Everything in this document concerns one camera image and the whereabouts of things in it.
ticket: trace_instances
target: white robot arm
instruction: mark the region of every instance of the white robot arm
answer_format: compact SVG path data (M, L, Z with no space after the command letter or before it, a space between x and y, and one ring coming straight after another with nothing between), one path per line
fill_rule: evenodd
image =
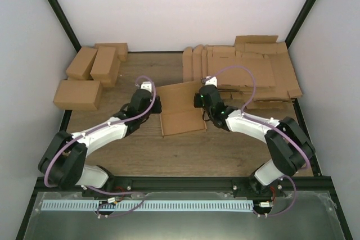
M241 112L238 108L226 106L217 90L215 77L206 81L195 94L194 106L203 108L209 120L217 128L244 133L267 144L272 159L256 169L250 176L250 186L256 193L260 193L283 175L294 175L305 164L305 159L300 152L271 127L284 132L301 148L308 159L315 153L310 139L294 119L290 117L283 120L265 119Z
M104 188L106 184L109 184L111 173L100 166L85 165L85 159L102 146L132 134L149 118L151 113L161 113L160 99L155 97L155 102L148 113L137 118L149 108L152 99L151 92L151 83L144 82L140 89L136 90L130 103L123 106L106 122L72 134L65 131L58 132L42 157L38 169L45 174L56 153L69 141L77 138L76 142L69 146L50 168L49 182L62 189L68 189L74 185Z

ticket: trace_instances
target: wooden tabletop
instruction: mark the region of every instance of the wooden tabletop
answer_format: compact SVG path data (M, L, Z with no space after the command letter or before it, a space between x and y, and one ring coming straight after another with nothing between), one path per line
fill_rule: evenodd
M130 53L122 62L115 88L105 88L100 109L73 111L68 132L79 132L109 119L130 101L139 75L147 75L156 86L182 82L180 53ZM226 104L241 107L240 101ZM250 110L261 117L296 119L294 109ZM130 136L111 142L86 160L122 176L248 176L270 159L267 146L240 133L225 132L208 123L206 133L163 138L159 115L151 115ZM310 176L311 171L297 175Z

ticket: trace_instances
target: gray metal surface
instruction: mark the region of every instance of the gray metal surface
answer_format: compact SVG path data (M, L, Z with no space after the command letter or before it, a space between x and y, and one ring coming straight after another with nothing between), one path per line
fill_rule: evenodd
M299 192L294 207L273 218L244 212L134 212L97 219L89 211L34 211L25 239L344 239L326 193Z

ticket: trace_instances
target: stack of flattened cardboard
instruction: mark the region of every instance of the stack of flattened cardboard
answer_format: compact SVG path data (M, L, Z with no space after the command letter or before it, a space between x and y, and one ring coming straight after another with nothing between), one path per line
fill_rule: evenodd
M285 42L277 36L237 36L234 46L187 47L183 53L184 81L200 80L222 69L240 65L254 75L256 94L248 108L283 108L283 102L302 95ZM223 98L247 101L253 80L244 69L228 69L217 75Z
M126 43L82 47L66 70L68 79L58 85L54 104L63 110L98 110L102 89L115 86L127 53Z

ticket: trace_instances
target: black metal frame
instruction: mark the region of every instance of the black metal frame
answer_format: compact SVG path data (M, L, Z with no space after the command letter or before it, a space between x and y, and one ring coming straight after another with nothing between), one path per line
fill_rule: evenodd
M81 45L72 30L70 23L68 22L60 4L57 0L48 0L51 5L54 13L59 19L62 27L64 28L66 34L68 35L70 41L72 42L76 51L79 51ZM307 15L309 14L312 6L314 5L316 0L306 0L301 12L296 18L294 25L292 26L285 42L287 47L291 45L296 34L301 28L303 22L305 21ZM181 52L141 52L141 53L181 53ZM298 118L298 122L300 127L304 130L307 136L309 136L303 114L300 109L300 105L297 99L293 101L294 110L296 113L296 117ZM66 130L70 121L71 111L66 110L64 113L64 117L61 122L60 130ZM336 194L336 190L332 183L332 180L329 176L322 176L321 169L314 156L311 161L312 171L314 177L306 177L300 176L293 178L297 190L300 191L329 191L331 199L336 203L337 209L336 213L340 220L341 228L345 235L346 239L352 239L347 221L345 219L344 213L341 209L341 205ZM221 191L221 192L233 192L233 186L241 186L241 183L247 182L248 177L123 177L116 176L116 183L120 186L127 187L128 185L132 187L134 191L144 191L144 192L154 192L154 191ZM282 182L283 190L291 190L292 185L287 180ZM19 233L16 239L21 240L24 238L26 227L29 222L30 215L32 213L32 209L35 203L35 199L38 192L46 192L46 191L60 191L58 188L52 188L49 190L45 187L43 183L43 178L38 178L34 187L33 194L31 195L30 202L28 208L26 209L26 213L24 219L22 221L21 227L19 229ZM82 191L81 188L73 188L70 191ZM250 200L258 200L261 197L249 197L248 192L242 191L238 189L235 193L237 197L247 196Z

